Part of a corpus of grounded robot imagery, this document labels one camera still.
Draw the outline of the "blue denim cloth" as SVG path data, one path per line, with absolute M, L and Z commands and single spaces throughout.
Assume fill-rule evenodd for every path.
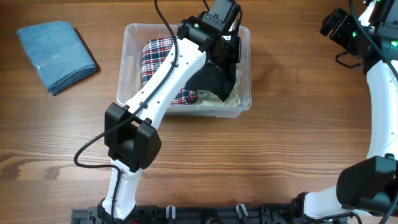
M 53 96 L 96 72 L 94 60 L 68 22 L 23 27 L 16 34 L 44 87 Z

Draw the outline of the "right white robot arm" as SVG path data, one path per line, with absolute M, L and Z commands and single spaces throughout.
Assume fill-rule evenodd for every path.
M 331 223 L 346 217 L 397 216 L 397 1 L 364 1 L 357 16 L 336 8 L 320 33 L 360 58 L 371 95 L 371 143 L 367 157 L 344 169 L 335 186 L 303 192 L 292 200 L 288 222 Z

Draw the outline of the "black cloth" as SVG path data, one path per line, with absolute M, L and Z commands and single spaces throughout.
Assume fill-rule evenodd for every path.
M 187 90 L 207 90 L 226 101 L 236 83 L 235 63 L 207 62 L 185 84 Z

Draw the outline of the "clear plastic storage container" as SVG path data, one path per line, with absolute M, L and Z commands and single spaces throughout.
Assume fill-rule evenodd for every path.
M 169 35 L 163 24 L 132 23 L 125 28 L 117 91 L 119 105 L 124 105 L 141 90 L 141 58 L 144 45 L 151 39 Z M 251 107 L 251 34 L 247 27 L 241 26 L 238 36 L 241 38 L 241 59 L 236 66 L 237 79 L 234 88 L 234 97 L 239 99 L 238 104 L 170 105 L 167 114 L 236 118 Z

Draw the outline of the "plaid cloth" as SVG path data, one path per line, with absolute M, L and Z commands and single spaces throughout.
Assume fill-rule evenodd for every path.
M 168 56 L 174 42 L 171 36 L 149 40 L 143 47 L 141 57 L 141 87 L 143 88 Z M 183 87 L 171 105 L 192 105 L 198 99 L 197 92 Z

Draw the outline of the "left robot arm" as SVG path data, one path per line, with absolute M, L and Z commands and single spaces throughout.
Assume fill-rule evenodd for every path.
M 128 223 L 136 208 L 141 172 L 160 151 L 157 133 L 182 88 L 206 90 L 225 101 L 236 83 L 243 11 L 235 1 L 216 0 L 209 11 L 181 21 L 172 48 L 160 67 L 124 106 L 105 112 L 104 143 L 113 169 L 109 191 L 99 204 L 104 223 Z

